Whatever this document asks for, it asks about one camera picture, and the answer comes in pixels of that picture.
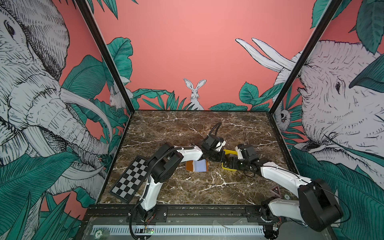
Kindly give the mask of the brown leather card holder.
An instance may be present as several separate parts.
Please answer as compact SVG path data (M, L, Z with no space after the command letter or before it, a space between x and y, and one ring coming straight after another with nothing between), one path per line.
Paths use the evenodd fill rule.
M187 161L186 170L189 172L196 172L196 173L208 172L209 165L207 160Z

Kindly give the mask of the yellow plastic card tray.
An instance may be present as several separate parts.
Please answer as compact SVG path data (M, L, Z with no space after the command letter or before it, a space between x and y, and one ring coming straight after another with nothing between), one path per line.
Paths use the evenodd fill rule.
M237 171L235 167L235 160L238 159L238 153L236 151L224 150L224 154L222 169L227 171Z

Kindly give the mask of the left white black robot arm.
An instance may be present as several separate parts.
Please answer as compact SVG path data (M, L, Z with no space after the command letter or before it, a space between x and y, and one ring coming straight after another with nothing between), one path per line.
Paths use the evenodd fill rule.
M179 164L204 159L221 160L226 141L216 135L208 135L196 145L179 147L165 143L148 162L147 182L135 210L143 222L155 215L157 198L164 182L176 171Z

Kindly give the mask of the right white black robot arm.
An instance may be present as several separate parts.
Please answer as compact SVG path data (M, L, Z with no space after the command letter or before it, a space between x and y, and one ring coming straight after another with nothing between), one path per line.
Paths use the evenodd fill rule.
M267 202L267 213L305 223L321 232L343 216L343 210L329 185L322 179L312 180L286 170L267 158L260 158L251 145L236 146L234 167L271 180L298 199L273 199Z

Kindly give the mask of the red warning triangle sticker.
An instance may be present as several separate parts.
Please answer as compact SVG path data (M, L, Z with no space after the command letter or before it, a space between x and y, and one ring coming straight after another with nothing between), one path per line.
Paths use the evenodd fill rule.
M270 191L271 191L274 195L276 195L276 196L278 196L278 197L281 197L281 196L282 196L281 191L280 191L280 187L279 187L279 186L275 186L275 187L271 188Z

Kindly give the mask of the checkerboard calibration tag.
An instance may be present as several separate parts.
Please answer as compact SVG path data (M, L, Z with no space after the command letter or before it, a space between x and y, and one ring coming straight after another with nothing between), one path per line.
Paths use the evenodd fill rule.
M136 156L111 188L110 193L122 202L129 204L147 179L148 169L147 160L141 156Z

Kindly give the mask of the black front mounting rail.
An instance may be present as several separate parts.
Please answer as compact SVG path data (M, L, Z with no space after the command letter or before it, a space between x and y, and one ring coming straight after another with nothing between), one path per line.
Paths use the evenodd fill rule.
M129 221L129 213L134 205L123 204L100 204L93 205L84 217L85 221L91 218L122 218L123 222ZM286 222L285 217L262 216L260 205L156 205L154 210L143 214L139 210L134 211L134 223L165 223L172 218L246 218L249 223L267 224L265 220L272 223Z

